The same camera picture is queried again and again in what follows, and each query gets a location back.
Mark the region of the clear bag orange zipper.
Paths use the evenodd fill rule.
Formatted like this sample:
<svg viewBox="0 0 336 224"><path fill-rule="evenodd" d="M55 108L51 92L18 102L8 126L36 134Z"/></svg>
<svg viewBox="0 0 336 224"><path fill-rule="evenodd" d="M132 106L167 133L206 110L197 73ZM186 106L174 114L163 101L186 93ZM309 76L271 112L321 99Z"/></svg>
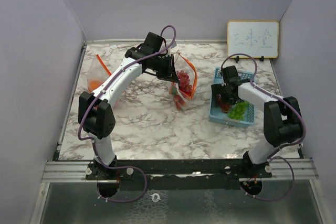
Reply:
<svg viewBox="0 0 336 224"><path fill-rule="evenodd" d="M86 77L88 92L91 93L101 86L115 70L116 68L109 64L107 56L95 54Z"/></svg>

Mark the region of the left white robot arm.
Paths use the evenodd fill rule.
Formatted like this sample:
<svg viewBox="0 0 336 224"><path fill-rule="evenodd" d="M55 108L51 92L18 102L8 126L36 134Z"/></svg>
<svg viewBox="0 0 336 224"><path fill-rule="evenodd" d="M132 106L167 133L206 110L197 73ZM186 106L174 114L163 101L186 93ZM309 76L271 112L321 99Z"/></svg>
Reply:
<svg viewBox="0 0 336 224"><path fill-rule="evenodd" d="M161 35L149 32L142 44L126 51L117 70L103 84L80 95L78 139L92 142L102 178L110 179L116 172L110 136L116 124L112 108L131 82L147 70L159 80L178 82L171 46Z"/></svg>

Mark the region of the green grape bunch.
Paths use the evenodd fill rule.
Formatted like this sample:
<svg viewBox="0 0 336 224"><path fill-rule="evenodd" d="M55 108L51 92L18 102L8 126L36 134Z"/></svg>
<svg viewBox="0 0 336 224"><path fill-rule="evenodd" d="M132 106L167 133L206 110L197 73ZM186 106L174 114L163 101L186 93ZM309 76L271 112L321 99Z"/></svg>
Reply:
<svg viewBox="0 0 336 224"><path fill-rule="evenodd" d="M228 113L228 117L233 120L244 120L244 114L248 107L248 102L243 101L240 103L237 103L234 107L232 107Z"/></svg>

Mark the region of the purple grape bunch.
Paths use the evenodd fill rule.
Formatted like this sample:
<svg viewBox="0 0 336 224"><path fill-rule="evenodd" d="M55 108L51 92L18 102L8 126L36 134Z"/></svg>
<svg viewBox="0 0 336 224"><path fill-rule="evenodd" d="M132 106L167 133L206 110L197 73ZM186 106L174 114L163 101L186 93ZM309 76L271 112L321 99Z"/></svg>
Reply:
<svg viewBox="0 0 336 224"><path fill-rule="evenodd" d="M179 89L183 93L191 96L193 86L192 86L192 83L191 83L191 80L190 80L190 77L189 77L188 73L183 71L183 70L178 71L177 72L177 77L179 79L179 85L178 85Z"/></svg>

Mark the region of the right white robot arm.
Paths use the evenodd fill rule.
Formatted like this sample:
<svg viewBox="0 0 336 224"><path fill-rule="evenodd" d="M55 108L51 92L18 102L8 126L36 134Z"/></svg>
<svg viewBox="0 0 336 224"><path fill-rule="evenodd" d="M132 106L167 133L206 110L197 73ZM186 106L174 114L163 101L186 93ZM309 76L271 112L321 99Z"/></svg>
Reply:
<svg viewBox="0 0 336 224"><path fill-rule="evenodd" d="M211 86L212 97L217 104L233 113L239 120L245 105L253 105L264 114L264 139L243 155L241 171L246 177L254 177L260 165L267 163L282 148L302 140L306 128L299 103L294 97L279 97L254 83L254 77L243 79L235 66L221 68L221 83Z"/></svg>

